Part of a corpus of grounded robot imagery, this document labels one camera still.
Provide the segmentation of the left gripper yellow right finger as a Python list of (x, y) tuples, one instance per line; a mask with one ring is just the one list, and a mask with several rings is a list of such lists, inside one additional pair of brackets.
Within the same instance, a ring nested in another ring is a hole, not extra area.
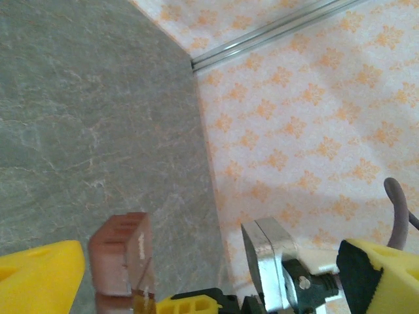
[(418, 313), (417, 254), (347, 239), (337, 266), (351, 313)]

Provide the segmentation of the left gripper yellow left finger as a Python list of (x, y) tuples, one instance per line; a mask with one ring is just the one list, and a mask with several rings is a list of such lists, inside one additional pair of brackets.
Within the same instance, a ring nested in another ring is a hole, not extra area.
[(69, 313), (84, 271), (76, 240), (2, 256), (1, 313)]

